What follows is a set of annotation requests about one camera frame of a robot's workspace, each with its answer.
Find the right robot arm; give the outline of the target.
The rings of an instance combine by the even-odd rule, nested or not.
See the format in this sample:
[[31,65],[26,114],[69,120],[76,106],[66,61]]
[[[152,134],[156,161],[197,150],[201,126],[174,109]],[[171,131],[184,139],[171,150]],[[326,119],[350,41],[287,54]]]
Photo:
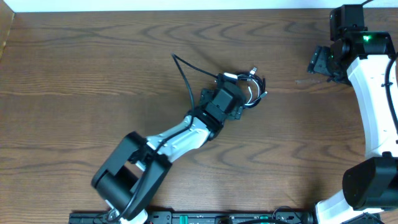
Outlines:
[[378,222],[397,209],[397,52],[388,32],[371,32],[362,4],[330,12],[329,47],[318,46],[308,72],[352,86],[365,135],[365,160],[345,171],[342,189],[315,205],[307,223]]

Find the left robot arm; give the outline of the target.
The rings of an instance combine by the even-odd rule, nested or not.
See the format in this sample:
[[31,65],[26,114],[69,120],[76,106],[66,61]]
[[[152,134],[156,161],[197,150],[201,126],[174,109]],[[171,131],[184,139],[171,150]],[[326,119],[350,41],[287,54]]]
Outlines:
[[152,200],[172,163],[213,140],[228,119],[239,119],[246,97],[235,74],[219,74],[215,90],[203,90],[200,105],[158,135],[126,135],[94,175],[91,185],[109,204],[106,223],[146,220]]

